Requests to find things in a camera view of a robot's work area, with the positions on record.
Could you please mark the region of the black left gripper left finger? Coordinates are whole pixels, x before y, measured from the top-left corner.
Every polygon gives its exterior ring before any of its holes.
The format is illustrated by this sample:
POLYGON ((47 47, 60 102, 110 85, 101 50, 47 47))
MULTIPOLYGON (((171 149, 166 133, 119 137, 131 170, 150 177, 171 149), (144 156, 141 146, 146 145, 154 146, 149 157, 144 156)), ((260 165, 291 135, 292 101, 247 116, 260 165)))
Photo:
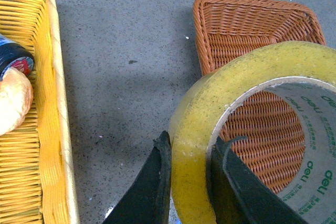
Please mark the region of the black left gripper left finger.
POLYGON ((172 150, 163 131, 135 181, 103 223, 168 223, 171 193, 172 150))

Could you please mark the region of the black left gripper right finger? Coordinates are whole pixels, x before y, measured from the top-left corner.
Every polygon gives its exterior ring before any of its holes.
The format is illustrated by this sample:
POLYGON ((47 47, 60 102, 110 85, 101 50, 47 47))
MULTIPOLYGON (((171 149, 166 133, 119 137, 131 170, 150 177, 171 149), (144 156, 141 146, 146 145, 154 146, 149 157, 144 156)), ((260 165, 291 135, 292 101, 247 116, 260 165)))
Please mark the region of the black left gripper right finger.
POLYGON ((306 223, 247 167, 220 137, 211 153, 211 205, 216 223, 306 223))

